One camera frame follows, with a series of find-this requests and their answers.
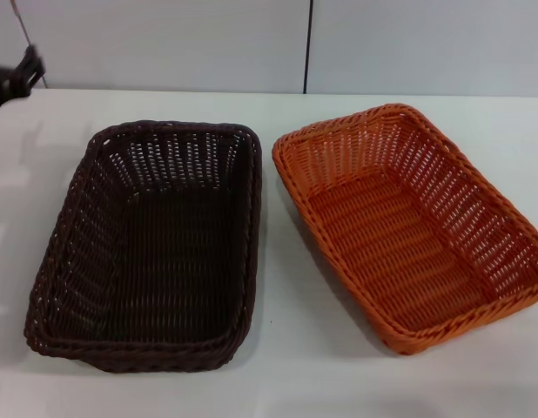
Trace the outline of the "dark blurry object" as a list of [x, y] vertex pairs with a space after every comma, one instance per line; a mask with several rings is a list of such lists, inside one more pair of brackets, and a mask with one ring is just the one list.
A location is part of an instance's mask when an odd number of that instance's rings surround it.
[[37, 47], [30, 44], [17, 67], [0, 66], [0, 107], [11, 100], [27, 98], [44, 74], [44, 61]]

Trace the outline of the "orange wicker basket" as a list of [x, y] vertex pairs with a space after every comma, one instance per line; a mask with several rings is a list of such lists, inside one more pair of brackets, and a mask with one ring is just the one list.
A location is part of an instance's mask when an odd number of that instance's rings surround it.
[[417, 354], [538, 302], [538, 231], [406, 104], [272, 149], [320, 251], [383, 343]]

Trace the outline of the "dark brown wicker basket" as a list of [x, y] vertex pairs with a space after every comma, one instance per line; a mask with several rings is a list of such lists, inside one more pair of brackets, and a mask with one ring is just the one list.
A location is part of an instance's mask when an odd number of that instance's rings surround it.
[[225, 365], [252, 322], [261, 192], [246, 126], [142, 120], [96, 133], [30, 292], [27, 345], [111, 373]]

